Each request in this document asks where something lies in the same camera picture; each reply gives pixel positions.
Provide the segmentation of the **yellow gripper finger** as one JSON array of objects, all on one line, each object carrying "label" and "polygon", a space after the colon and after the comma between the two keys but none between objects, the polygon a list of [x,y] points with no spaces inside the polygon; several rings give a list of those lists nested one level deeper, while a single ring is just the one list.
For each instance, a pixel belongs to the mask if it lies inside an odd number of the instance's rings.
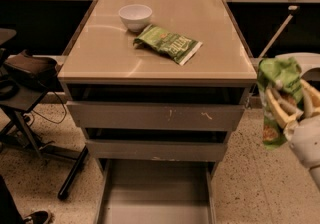
[{"label": "yellow gripper finger", "polygon": [[300,80],[304,100],[304,115],[311,118],[320,114],[320,92],[304,79]]},{"label": "yellow gripper finger", "polygon": [[265,98],[271,113],[281,128],[285,128],[303,115],[302,110],[285,100],[275,88],[267,88]]}]

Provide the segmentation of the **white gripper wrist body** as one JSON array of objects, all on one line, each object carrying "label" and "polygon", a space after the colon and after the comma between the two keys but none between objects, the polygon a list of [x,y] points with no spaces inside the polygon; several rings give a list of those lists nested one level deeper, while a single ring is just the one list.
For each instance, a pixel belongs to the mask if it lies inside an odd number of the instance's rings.
[{"label": "white gripper wrist body", "polygon": [[304,167],[320,165],[320,116],[290,122],[284,129],[284,135]]}]

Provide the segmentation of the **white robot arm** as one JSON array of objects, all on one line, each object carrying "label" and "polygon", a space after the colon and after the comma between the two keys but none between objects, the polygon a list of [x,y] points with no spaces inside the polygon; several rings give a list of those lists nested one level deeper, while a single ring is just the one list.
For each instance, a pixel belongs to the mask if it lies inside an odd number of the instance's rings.
[{"label": "white robot arm", "polygon": [[286,101],[276,88],[268,87],[265,99],[291,151],[320,190],[320,92],[303,79],[300,84],[304,110]]}]

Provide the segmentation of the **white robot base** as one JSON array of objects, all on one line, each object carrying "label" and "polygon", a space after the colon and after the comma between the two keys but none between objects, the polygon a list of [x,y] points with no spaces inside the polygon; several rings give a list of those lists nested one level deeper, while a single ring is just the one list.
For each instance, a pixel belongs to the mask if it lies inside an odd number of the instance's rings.
[{"label": "white robot base", "polygon": [[301,77],[307,81],[320,81],[320,54],[296,52],[277,55],[277,58],[293,57],[301,67]]}]

